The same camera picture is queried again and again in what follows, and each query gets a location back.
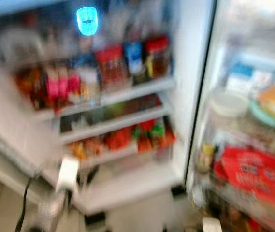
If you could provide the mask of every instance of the label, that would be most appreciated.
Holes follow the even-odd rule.
[[[139,73],[143,69],[141,43],[134,42],[126,45],[125,53],[128,59],[129,72]]]

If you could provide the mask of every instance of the white refrigerator wall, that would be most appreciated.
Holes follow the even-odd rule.
[[[169,97],[174,106],[171,119],[179,141],[173,146],[172,161],[174,169],[183,179],[186,175],[213,3],[212,0],[181,0],[179,28],[174,35],[174,77],[177,85]]]

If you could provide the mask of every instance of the red package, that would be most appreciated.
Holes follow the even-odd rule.
[[[148,120],[146,122],[142,122],[140,123],[143,131],[149,131],[152,129],[153,125],[155,124],[156,120],[155,119],[151,119],[151,120]]]
[[[275,209],[275,154],[228,147],[222,165],[234,187],[252,192]]]
[[[131,128],[125,127],[117,130],[110,138],[108,138],[106,144],[110,150],[118,150],[128,145],[131,138]]]

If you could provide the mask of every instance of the white lid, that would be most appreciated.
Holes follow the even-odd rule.
[[[249,99],[238,92],[219,90],[211,94],[210,107],[220,116],[240,117],[249,107]]]

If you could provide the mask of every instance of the plastic container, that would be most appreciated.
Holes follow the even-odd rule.
[[[238,129],[249,108],[249,100],[237,92],[218,90],[210,96],[210,121],[226,129]]]
[[[95,57],[101,72],[103,91],[117,90],[130,84],[121,46],[98,51]]]
[[[145,51],[149,78],[155,79],[167,75],[171,59],[168,38],[164,36],[147,41]]]

